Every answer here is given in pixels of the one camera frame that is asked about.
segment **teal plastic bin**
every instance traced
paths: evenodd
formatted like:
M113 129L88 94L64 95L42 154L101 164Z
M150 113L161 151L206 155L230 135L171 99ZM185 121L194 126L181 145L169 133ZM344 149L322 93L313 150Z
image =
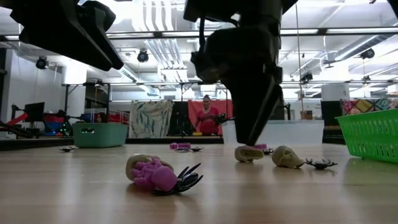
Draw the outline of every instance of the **teal plastic bin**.
M398 109L336 119L352 156L398 163Z
M128 125L111 123L75 123L72 125L76 147L104 148L126 142Z

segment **red backdrop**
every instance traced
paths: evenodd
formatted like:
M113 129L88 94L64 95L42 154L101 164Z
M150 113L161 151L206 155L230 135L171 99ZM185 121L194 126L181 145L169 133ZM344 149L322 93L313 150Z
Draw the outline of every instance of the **red backdrop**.
M218 110L220 114L224 113L227 118L233 116L232 114L232 100L212 100L211 107L214 107ZM203 102L202 101L188 101L188 115L189 120L192 124L195 124L197 121L197 114L199 111L203 109ZM218 134L222 134L223 130L221 125L218 127Z

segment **beige skull toy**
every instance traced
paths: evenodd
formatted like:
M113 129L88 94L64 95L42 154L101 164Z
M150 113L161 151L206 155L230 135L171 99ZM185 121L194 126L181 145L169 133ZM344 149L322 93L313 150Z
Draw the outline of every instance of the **beige skull toy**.
M279 146L272 153L272 161L278 167L299 168L304 165L294 151L287 146Z

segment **computer monitor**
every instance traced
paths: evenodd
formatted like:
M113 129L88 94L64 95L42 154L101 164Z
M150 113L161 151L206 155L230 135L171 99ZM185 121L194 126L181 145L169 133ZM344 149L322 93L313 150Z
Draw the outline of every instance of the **computer monitor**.
M24 122L32 123L43 121L44 102L25 105L25 113L27 113L29 116Z

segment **woman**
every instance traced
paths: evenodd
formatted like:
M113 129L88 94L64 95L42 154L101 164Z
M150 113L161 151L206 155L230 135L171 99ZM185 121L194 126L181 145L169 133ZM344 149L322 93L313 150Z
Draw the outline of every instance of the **woman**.
M108 118L106 117L106 113L104 113L104 112L98 113L95 121L96 121L96 123L107 123Z
M218 134L216 117L219 115L219 112L216 108L212 108L210 103L211 100L209 95L203 97L203 109L198 112L197 121L195 123L195 129L200 123L199 130L204 136Z

